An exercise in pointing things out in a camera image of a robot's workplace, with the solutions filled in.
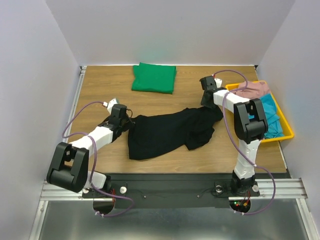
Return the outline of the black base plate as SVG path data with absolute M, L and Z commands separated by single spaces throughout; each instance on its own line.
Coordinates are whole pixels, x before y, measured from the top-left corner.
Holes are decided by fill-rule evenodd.
M 260 195 L 252 188 L 233 193 L 231 182 L 230 173 L 115 173 L 102 189 L 125 197 L 115 200 L 116 209 L 229 208 L 232 198 Z

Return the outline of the black t shirt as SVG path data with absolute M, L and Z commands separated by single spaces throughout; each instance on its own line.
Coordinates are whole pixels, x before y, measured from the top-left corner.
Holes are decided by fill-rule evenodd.
M 128 133 L 128 156 L 142 161 L 167 154 L 181 146 L 191 151 L 207 144 L 215 131 L 214 124 L 223 119 L 217 108 L 185 108 L 182 111 L 133 119 Z

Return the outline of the teal t shirt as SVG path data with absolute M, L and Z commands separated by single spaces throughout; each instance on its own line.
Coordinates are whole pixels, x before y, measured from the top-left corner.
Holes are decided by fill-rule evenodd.
M 265 139 L 274 139 L 278 137 L 283 137 L 283 128 L 280 123 L 280 117 L 277 115 L 277 106 L 270 93 L 262 96 L 260 98 L 263 109 L 265 112 L 265 117 L 268 124 L 268 130 L 264 134 Z

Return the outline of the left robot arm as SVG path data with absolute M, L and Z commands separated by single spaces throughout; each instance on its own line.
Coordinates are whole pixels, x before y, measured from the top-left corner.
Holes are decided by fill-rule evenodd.
M 60 142 L 56 146 L 46 176 L 49 184 L 75 193 L 90 186 L 90 156 L 134 126 L 127 114 L 127 106 L 116 103 L 109 112 L 110 116 L 92 132 L 83 133 L 83 137 L 76 141 Z

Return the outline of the folded green t shirt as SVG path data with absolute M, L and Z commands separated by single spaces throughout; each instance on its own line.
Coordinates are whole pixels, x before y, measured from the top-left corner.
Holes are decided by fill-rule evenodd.
M 177 68 L 174 65 L 157 65 L 140 62 L 132 66 L 132 91 L 173 94 Z

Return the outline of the aluminium side rail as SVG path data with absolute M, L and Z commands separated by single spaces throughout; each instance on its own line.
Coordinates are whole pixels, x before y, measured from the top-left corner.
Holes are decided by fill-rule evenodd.
M 76 89 L 75 89 L 75 93 L 74 93 L 74 97 L 73 97 L 73 101 L 72 101 L 72 105 L 71 105 L 70 114 L 69 114 L 69 117 L 68 117 L 68 120 L 67 120 L 67 124 L 69 124 L 71 122 L 71 120 L 73 119 L 73 117 L 76 114 L 78 100 L 79 100 L 79 97 L 80 97 L 81 88 L 82 88 L 83 81 L 84 81 L 84 78 L 85 78 L 87 66 L 86 65 L 81 65 L 79 68 L 80 68 L 79 78 L 78 78 L 78 80 L 76 82 Z

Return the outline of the yellow plastic bin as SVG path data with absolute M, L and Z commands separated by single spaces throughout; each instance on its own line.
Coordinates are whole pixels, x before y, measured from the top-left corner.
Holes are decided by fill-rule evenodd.
M 226 89 L 229 91 L 233 91 L 234 89 L 238 90 L 239 84 L 240 83 L 227 84 Z M 270 94 L 275 102 L 276 107 L 277 107 L 277 115 L 280 117 L 280 124 L 281 124 L 282 130 L 283 130 L 284 136 L 277 137 L 277 138 L 271 138 L 271 139 L 265 139 L 265 137 L 264 137 L 264 139 L 261 142 L 262 143 L 270 143 L 270 142 L 280 142 L 280 141 L 292 139 L 294 137 L 293 130 L 290 127 L 283 111 L 281 110 L 279 104 L 276 101 L 276 98 L 274 97 L 274 95 L 271 91 L 270 91 Z

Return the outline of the aluminium front rail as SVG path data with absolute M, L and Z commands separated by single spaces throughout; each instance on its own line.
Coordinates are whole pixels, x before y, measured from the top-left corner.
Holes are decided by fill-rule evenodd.
M 125 186 L 116 187 L 117 196 L 124 196 L 131 198 L 134 201 L 139 199 L 155 198 L 173 198 L 173 199 L 195 199 L 202 198 L 209 195 L 215 198 L 224 198 L 230 201 L 233 200 L 254 200 L 254 199 L 307 199 L 307 193 L 301 179 L 258 179 L 254 186 L 244 193 L 234 194 L 227 189 L 227 185 L 221 181 L 215 183 L 211 187 L 187 188 L 186 186 L 179 186 L 185 184 L 186 181 L 177 181 L 168 186 L 168 188 L 158 187 L 154 183 L 146 186 L 143 189 L 135 189 Z M 75 201 L 75 200 L 97 200 L 107 201 L 111 199 L 109 194 L 103 194 L 93 188 L 84 189 L 78 193 L 63 189 L 58 186 L 45 183 L 40 195 L 42 201 Z

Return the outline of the pink t shirt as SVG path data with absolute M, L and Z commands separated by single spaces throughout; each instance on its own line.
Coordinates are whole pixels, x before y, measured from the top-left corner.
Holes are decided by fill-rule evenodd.
M 256 99 L 261 98 L 267 94 L 271 93 L 271 90 L 268 84 L 264 81 L 257 81 L 257 82 L 248 82 L 247 87 L 246 82 L 242 82 L 238 85 L 238 89 L 235 90 L 233 93 L 237 96 L 248 98 L 248 99 Z

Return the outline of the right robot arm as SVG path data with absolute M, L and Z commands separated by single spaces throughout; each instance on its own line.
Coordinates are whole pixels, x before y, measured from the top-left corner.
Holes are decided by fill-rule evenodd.
M 235 195 L 242 195 L 255 185 L 256 156 L 259 145 L 268 130 L 267 118 L 262 101 L 238 96 L 224 87 L 222 81 L 212 75 L 201 78 L 204 107 L 228 110 L 233 113 L 234 132 L 238 143 L 232 144 L 238 151 L 237 162 L 232 172 L 230 189 Z

